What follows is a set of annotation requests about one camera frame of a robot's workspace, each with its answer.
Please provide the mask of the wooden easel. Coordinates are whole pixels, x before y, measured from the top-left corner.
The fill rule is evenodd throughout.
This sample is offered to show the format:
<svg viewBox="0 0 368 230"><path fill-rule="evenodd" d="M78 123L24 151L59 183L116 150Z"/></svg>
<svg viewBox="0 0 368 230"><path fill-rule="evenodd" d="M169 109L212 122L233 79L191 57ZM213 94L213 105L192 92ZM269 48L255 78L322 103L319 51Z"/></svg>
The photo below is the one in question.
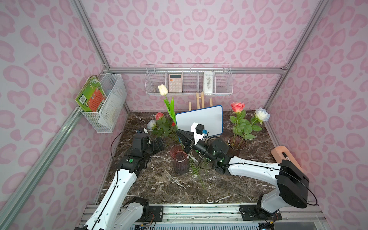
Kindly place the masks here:
<svg viewBox="0 0 368 230"><path fill-rule="evenodd" d="M204 109L206 108L206 103L205 103L205 93L201 92L201 93L196 93L195 94L195 99L196 99L196 107L192 108L192 103L189 102L188 103L188 111L192 111L192 110L199 110L199 109Z"/></svg>

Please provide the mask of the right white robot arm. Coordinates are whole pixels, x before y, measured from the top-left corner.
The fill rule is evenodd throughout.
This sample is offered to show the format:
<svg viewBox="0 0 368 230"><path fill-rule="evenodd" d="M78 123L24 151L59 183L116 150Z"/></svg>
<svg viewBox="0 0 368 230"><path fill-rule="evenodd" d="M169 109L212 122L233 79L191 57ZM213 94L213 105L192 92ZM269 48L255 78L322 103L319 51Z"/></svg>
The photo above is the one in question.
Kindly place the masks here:
<svg viewBox="0 0 368 230"><path fill-rule="evenodd" d="M256 214L270 215L284 207L307 207L309 179L293 162L260 163L228 156L229 146L222 139L207 144L204 135L196 131L179 129L176 134L186 153L194 150L202 155L204 160L213 163L212 169L219 174L249 177L275 186L274 190L259 197L254 208Z"/></svg>

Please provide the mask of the blue framed whiteboard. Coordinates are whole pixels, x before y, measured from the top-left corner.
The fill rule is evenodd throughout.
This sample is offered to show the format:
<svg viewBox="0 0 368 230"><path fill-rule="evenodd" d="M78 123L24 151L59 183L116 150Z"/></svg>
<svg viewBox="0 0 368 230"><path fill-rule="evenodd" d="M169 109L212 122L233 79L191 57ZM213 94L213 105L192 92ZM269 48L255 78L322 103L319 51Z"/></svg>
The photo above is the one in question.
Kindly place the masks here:
<svg viewBox="0 0 368 230"><path fill-rule="evenodd" d="M176 114L179 129L190 131L193 123L205 126L209 137L223 133L223 107L221 105Z"/></svg>

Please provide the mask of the cream white tulip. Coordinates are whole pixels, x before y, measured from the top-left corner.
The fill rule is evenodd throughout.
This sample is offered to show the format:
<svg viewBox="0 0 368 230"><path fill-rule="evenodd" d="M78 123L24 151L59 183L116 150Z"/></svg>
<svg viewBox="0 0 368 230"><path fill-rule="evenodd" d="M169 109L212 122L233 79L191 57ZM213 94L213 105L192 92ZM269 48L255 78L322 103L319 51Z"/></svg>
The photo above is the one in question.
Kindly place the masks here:
<svg viewBox="0 0 368 230"><path fill-rule="evenodd" d="M174 97L172 97L171 100L168 99L168 96L167 96L168 89L166 88L164 84L159 85L158 90L159 90L160 95L164 97L163 101L167 107L168 114L174 123L173 135L175 136L176 141L183 147L183 142L177 134L178 126L177 126L177 121L176 121L176 113L174 109Z"/></svg>

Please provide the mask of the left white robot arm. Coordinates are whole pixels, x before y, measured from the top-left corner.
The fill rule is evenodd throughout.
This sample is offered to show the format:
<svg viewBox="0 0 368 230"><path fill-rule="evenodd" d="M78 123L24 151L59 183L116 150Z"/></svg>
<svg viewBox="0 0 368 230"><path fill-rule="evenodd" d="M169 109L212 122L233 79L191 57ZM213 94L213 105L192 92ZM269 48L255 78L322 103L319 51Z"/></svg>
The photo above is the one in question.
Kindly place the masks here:
<svg viewBox="0 0 368 230"><path fill-rule="evenodd" d="M137 133L132 147L117 165L113 181L98 208L83 227L76 230L129 230L139 219L149 215L147 199L135 197L122 208L128 191L146 168L151 156L165 149L162 138L150 139L147 133Z"/></svg>

